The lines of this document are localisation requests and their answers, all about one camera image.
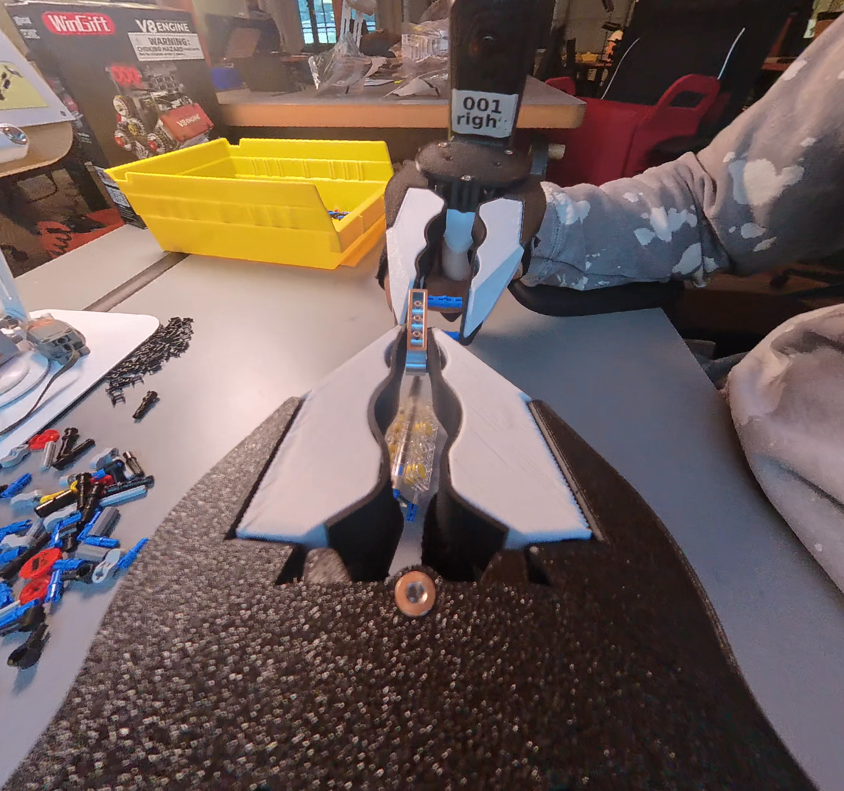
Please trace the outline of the pile of small black pins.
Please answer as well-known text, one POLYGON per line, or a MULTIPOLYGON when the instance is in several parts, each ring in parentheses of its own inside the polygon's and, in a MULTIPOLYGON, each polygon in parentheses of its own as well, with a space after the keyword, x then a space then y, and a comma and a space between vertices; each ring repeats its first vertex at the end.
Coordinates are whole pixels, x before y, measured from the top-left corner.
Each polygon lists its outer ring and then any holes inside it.
POLYGON ((106 394, 112 405, 126 402, 128 388, 143 383, 170 360, 181 357, 193 338, 193 319, 172 317, 141 343, 129 356, 120 361, 105 376, 106 394))

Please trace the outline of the clear toy brick engine model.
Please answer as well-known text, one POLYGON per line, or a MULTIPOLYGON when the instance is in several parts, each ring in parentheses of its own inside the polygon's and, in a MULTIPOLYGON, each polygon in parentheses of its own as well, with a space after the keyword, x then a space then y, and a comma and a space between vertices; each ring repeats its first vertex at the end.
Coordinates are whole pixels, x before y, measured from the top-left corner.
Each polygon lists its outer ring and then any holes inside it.
POLYGON ((385 434, 393 497, 406 522, 415 522, 427 498, 437 455, 439 422, 427 374, 406 374, 397 414, 385 434))

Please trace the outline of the open instruction booklet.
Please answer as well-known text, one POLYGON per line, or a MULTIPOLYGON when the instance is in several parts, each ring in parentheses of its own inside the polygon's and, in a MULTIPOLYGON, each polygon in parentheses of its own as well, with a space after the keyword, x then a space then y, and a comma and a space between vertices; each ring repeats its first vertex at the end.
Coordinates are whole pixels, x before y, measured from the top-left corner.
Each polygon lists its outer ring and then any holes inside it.
POLYGON ((68 108, 48 82, 1 33, 1 122, 26 129, 72 121, 68 108))

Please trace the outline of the grey desk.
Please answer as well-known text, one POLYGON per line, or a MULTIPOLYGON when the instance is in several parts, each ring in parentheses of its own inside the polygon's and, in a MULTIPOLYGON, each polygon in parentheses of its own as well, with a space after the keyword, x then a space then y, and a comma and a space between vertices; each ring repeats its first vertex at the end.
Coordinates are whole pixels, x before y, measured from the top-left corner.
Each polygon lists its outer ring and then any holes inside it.
POLYGON ((374 264, 186 258, 119 311, 192 317, 130 425, 63 423, 156 480, 150 541, 72 584, 40 662, 7 666, 4 789, 842 789, 842 594, 746 468, 660 311, 549 319, 507 295, 472 351, 607 460, 603 541, 437 579, 314 583, 229 527, 299 397, 392 326, 374 264))

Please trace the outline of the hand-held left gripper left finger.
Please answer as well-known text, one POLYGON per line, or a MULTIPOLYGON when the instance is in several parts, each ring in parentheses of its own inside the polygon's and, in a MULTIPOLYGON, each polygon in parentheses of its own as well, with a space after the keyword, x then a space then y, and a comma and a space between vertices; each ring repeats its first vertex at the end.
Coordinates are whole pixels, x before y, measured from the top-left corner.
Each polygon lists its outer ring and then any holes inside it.
POLYGON ((240 520, 239 539, 327 542, 328 524, 372 491, 382 451, 368 411, 398 333, 383 334, 305 396, 240 520))

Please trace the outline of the book stand with wooden shelf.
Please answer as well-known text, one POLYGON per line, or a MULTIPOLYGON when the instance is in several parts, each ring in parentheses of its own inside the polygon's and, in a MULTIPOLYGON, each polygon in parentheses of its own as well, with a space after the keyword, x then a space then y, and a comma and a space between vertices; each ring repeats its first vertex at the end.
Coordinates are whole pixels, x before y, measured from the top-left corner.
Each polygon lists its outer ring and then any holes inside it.
MULTIPOLYGON (((69 151, 71 141, 71 126, 68 122, 26 129, 2 124, 2 176, 54 163, 69 151)), ((4 255, 1 256, 1 301, 1 316, 9 315, 22 320, 23 323, 32 318, 18 294, 15 278, 4 255)), ((27 350, 35 351, 26 339, 23 344, 27 350)))

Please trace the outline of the person in grey hoodie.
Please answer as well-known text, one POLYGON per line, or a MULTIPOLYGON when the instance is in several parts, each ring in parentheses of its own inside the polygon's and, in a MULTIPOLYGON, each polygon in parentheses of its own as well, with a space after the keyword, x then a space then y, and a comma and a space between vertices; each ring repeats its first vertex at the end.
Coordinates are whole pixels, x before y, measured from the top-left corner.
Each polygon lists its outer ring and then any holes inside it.
MULTIPOLYGON (((842 252, 842 17, 700 160, 723 155, 709 219, 736 274, 842 252)), ((733 425, 762 490, 843 588, 842 304, 769 333, 728 375, 733 425)))

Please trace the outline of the white tray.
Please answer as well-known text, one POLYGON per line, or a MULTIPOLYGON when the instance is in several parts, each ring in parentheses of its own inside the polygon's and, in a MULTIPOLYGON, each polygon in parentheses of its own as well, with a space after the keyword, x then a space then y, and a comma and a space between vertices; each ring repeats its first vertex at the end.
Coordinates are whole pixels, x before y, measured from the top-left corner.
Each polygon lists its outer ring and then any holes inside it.
POLYGON ((157 317, 145 314, 61 309, 35 312, 36 317, 46 314, 78 329, 90 353, 51 387, 25 423, 2 437, 2 456, 47 428, 160 327, 157 317))

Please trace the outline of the wooden side table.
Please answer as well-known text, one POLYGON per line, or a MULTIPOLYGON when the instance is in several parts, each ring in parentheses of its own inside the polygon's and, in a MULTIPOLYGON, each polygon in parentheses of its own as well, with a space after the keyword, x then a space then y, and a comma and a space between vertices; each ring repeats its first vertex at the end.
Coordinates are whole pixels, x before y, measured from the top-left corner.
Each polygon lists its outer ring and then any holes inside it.
MULTIPOLYGON (((368 87, 342 95, 315 89, 278 94, 249 89, 217 94, 223 118, 237 128, 446 128, 446 98, 387 96, 387 88, 368 87)), ((530 77, 522 98, 518 128, 574 129, 586 102, 530 77)))

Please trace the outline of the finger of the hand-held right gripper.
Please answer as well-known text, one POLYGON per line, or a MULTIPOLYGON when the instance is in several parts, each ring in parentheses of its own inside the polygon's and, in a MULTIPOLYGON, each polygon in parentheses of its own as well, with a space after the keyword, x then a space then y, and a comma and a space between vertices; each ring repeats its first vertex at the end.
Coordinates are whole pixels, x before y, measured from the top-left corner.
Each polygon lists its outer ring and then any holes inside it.
POLYGON ((462 304, 461 343, 472 341, 519 269, 523 212, 521 199, 494 199, 477 210, 484 237, 475 249, 473 276, 462 304))
POLYGON ((444 209, 445 201, 434 191, 410 187, 386 232, 387 292, 398 325, 406 324, 408 296, 420 278, 417 265, 428 246, 427 227, 444 209))

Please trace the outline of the grey perforated toy plate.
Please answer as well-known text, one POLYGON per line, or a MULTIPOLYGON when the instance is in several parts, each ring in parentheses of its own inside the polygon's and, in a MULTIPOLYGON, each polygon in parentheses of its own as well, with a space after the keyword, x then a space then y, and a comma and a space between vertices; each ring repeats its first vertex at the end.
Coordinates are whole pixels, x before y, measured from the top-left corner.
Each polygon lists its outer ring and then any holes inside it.
POLYGON ((412 289, 408 292, 405 372, 409 375, 427 373, 428 356, 428 291, 412 289))

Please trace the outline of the pile of mixed toy parts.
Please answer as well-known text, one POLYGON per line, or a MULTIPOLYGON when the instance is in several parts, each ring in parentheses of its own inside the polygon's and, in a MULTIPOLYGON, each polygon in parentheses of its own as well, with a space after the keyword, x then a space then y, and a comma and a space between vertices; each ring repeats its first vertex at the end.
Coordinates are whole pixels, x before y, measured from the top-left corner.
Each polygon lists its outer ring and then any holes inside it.
POLYGON ((71 586, 99 586, 125 572, 147 543, 123 544, 121 509, 155 485, 131 451, 97 449, 78 430, 45 429, 2 457, 1 635, 22 637, 7 656, 33 668, 50 616, 71 586))

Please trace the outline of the black fabric panel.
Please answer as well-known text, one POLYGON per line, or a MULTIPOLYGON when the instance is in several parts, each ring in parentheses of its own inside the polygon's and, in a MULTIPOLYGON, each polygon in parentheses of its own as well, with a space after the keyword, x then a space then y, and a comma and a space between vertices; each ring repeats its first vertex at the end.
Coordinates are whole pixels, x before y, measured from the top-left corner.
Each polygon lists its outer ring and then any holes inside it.
POLYGON ((717 78, 705 130, 739 114, 800 0, 638 0, 602 98, 654 106, 678 79, 717 78))

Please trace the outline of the grey toy motor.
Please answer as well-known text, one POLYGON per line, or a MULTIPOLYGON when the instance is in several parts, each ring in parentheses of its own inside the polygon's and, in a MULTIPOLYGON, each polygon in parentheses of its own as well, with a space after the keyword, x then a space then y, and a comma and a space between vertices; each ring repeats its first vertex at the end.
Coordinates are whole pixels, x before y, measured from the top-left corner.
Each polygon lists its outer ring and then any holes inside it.
POLYGON ((25 339, 48 361, 65 365, 90 353, 84 335, 51 314, 33 317, 23 324, 25 339))

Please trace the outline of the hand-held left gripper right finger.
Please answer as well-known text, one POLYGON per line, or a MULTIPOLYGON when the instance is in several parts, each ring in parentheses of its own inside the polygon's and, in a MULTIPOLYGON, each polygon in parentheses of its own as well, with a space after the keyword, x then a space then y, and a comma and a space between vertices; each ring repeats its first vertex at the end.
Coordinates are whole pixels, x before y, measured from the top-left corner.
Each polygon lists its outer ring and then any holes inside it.
POLYGON ((433 336, 445 356, 446 392, 456 394, 459 408, 448 452, 457 498, 503 525, 505 549, 591 538, 529 397, 446 332, 433 336))

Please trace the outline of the red plastic cart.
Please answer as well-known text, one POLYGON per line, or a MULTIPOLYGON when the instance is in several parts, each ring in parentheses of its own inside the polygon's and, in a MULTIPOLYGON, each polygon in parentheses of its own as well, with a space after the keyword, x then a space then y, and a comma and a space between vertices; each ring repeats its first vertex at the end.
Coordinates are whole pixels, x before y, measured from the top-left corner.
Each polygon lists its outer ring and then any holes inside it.
POLYGON ((711 76, 685 75, 654 106, 585 98, 581 125, 560 131, 564 153, 549 159, 545 177, 559 186, 600 186, 631 177, 651 165, 662 142, 696 134, 716 102, 720 82, 711 76))

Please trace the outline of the yellow corrugated box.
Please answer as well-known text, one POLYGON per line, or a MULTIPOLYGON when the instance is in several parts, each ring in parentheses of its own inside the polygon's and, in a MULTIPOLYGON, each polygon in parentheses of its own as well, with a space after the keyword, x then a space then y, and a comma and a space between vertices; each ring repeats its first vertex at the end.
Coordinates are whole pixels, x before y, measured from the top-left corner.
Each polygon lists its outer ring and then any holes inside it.
POLYGON ((393 165, 382 141, 217 139, 107 174, 163 250, 332 270, 381 242, 393 165))

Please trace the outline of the black toy set box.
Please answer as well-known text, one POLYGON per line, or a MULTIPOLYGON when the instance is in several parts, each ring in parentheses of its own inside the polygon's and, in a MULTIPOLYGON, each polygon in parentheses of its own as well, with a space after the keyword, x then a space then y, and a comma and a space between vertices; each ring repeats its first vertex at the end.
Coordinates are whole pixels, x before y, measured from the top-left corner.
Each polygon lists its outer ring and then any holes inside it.
POLYGON ((17 276, 123 225, 145 227, 108 170, 226 132, 187 12, 37 0, 4 8, 72 130, 61 159, 2 179, 2 252, 17 276))

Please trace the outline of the crumpled printed papers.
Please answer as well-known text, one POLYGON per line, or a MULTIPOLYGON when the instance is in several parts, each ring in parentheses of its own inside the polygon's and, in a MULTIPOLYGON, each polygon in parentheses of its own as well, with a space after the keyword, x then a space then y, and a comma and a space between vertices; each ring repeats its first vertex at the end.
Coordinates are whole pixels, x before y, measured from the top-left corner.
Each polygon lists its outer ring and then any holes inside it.
POLYGON ((447 98, 449 28, 445 19, 403 26, 401 40, 386 55, 365 53, 347 34, 329 51, 308 60, 318 95, 447 98))

